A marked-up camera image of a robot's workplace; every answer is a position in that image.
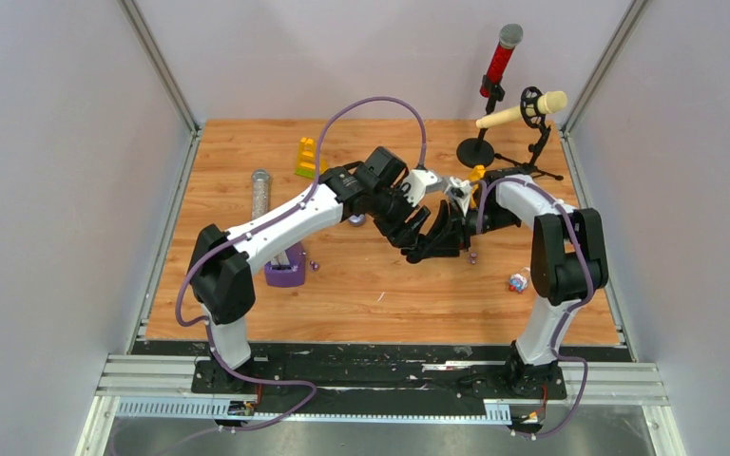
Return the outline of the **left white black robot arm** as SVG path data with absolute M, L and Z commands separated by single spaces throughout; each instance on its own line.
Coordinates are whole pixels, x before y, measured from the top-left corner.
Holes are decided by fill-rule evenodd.
M 313 233 L 368 215 L 386 228 L 399 248 L 413 245 L 419 223 L 407 221 L 441 182 L 423 166 L 415 169 L 384 147 L 365 161 L 330 167 L 307 190 L 270 212 L 222 231 L 205 227 L 198 236 L 184 284 L 202 304 L 217 380 L 231 392 L 246 390 L 253 367 L 245 316 L 256 301 L 253 276 L 279 253 Z

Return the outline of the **black earbud charging case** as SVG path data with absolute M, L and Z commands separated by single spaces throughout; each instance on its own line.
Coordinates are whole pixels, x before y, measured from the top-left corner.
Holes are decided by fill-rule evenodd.
M 400 254 L 406 258 L 406 261 L 410 264 L 417 264 L 424 259 L 424 249 L 414 246 L 412 248 L 403 248 L 400 250 Z

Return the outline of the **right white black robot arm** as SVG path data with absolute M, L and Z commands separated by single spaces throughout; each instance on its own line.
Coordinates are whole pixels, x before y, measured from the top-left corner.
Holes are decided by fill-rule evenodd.
M 456 257 L 477 235 L 511 225 L 530 228 L 529 282 L 536 300 L 527 326 L 511 343 L 500 383 L 522 397 L 548 391 L 565 360 L 560 348 L 569 325 L 608 282 L 599 212 L 555 198 L 513 168 L 456 180 L 446 192 L 430 231 L 402 248 L 402 255 L 410 263 Z

